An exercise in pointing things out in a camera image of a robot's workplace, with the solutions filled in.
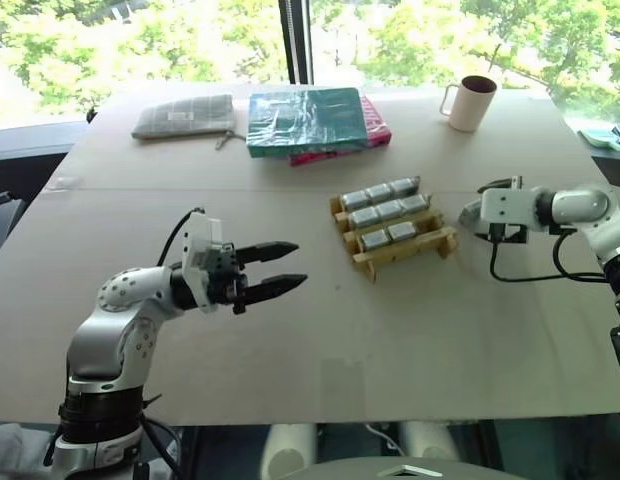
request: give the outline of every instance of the teal book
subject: teal book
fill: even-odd
[[[356,88],[254,93],[246,144],[253,158],[363,150],[368,133]]]

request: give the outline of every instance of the mug handle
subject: mug handle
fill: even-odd
[[[445,105],[446,99],[448,98],[448,92],[450,92],[450,89],[453,87],[459,88],[459,85],[456,83],[451,83],[450,85],[446,87],[446,93],[443,94],[443,100],[441,101],[441,106],[439,107],[439,113],[441,115],[445,115],[446,117],[450,116],[450,113],[452,112],[452,110],[444,110],[443,106]]]

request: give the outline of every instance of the white table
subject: white table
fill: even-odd
[[[489,245],[460,228],[447,260],[424,254],[354,271],[329,215],[338,192],[408,175],[449,223],[480,185],[522,174],[559,188],[603,181],[547,98],[499,92],[474,135],[448,128],[441,92],[371,94],[393,131],[386,149],[289,167],[250,159],[232,140],[141,144],[129,132],[144,105],[230,91],[245,132],[247,98],[265,87],[148,85],[102,108],[0,252],[0,419],[56,421],[64,356],[105,278],[154,264],[195,205],[224,221],[238,246],[289,240],[299,251],[251,265],[253,282],[307,273],[295,291],[163,327],[147,395],[174,424],[475,419],[620,411],[608,338],[618,323],[606,286],[505,285],[488,274]],[[238,205],[249,205],[240,209]],[[507,275],[551,270],[553,239],[501,248]],[[175,248],[168,261],[178,258]],[[581,238],[571,269],[596,268]]]

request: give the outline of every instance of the white cylinder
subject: white cylinder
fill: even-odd
[[[458,89],[457,95],[452,109],[445,110],[444,103],[452,87]],[[496,91],[497,84],[493,80],[481,75],[467,76],[460,84],[446,87],[439,111],[450,117],[448,123],[455,130],[474,132],[479,127]]]
[[[448,427],[434,422],[399,422],[399,443],[408,457],[460,461]]]
[[[261,457],[261,480],[278,480],[317,463],[317,425],[272,425]]]

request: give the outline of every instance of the white mug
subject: white mug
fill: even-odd
[[[458,89],[457,95],[452,108],[445,110],[444,105],[452,87]],[[488,77],[481,75],[464,77],[460,85],[451,84],[446,87],[439,112],[449,117],[448,124],[455,130],[474,132],[488,110],[496,91],[497,84]]]

